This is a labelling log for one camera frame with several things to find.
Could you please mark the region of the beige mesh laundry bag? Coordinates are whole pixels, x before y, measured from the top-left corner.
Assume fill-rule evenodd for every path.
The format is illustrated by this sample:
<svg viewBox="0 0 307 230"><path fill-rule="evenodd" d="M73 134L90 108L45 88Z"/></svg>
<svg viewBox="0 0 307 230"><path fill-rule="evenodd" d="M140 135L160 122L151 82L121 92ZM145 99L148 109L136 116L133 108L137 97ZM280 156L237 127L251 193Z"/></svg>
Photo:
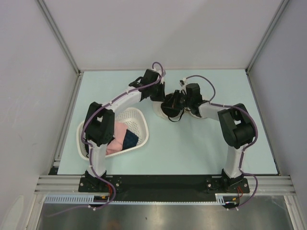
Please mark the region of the beige mesh laundry bag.
<svg viewBox="0 0 307 230"><path fill-rule="evenodd" d="M189 111L189 110L182 110L182 111L179 113L179 115L175 116L174 118L170 118L170 117L168 117L168 116L162 111L161 105L162 105L162 102L153 102L153 111L154 111L154 113L155 113L158 117L160 117L160 118L162 118L162 119L164 119L164 120L168 120L168 121L171 121L171 122L177 122L177 121L180 120L180 115L181 115L182 112L183 112L183 114L188 114L188 115L190 115L191 117L194 117L194 118L196 118L196 119L201 119L201 117L198 117L198 116L196 116L196 115L193 115L193 114L191 113L191 111Z"/></svg>

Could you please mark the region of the black bra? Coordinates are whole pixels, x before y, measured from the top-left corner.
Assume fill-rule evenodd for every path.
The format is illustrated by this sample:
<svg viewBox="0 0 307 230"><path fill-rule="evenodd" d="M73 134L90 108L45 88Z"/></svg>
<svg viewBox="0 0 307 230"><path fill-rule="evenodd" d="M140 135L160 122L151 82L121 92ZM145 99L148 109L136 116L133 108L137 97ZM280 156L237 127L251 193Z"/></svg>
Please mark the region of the black bra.
<svg viewBox="0 0 307 230"><path fill-rule="evenodd" d="M174 92L175 94L180 94L181 95L181 92L180 91L175 91ZM175 116L179 115L179 113L182 111L182 110L185 110L186 108L183 108L182 110L173 110L173 109L164 109L163 108L163 102L162 102L162 105L161 105L161 108L162 108L162 111L170 118L174 118Z"/></svg>

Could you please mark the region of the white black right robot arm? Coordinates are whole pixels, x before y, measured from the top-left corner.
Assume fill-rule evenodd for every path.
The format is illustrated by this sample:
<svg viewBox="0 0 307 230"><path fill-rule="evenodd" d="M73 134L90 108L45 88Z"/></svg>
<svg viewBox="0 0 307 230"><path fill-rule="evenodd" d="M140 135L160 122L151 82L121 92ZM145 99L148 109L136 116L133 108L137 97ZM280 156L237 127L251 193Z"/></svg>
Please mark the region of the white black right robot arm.
<svg viewBox="0 0 307 230"><path fill-rule="evenodd" d="M237 189L244 179L242 164L245 150L254 144L258 136L255 122L245 106L242 103L234 106L214 104L203 99L199 84L183 83L181 90L165 97L160 109L171 122L179 121L184 112L198 119L219 122L228 149L217 189L226 192Z"/></svg>

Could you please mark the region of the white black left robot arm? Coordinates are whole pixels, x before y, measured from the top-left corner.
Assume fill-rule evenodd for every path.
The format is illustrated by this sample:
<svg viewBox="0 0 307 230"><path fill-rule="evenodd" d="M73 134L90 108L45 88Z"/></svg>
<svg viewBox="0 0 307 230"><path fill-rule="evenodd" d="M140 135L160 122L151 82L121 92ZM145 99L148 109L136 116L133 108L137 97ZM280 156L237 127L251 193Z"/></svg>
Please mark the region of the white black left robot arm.
<svg viewBox="0 0 307 230"><path fill-rule="evenodd" d="M116 98L105 104L92 103L89 106L81 142L88 147L89 166L85 175L90 177L89 186L95 191L102 191L107 186L110 192L116 194L116 188L106 179L106 150L114 136L116 116L144 99L162 99L164 75L163 69L147 69Z"/></svg>

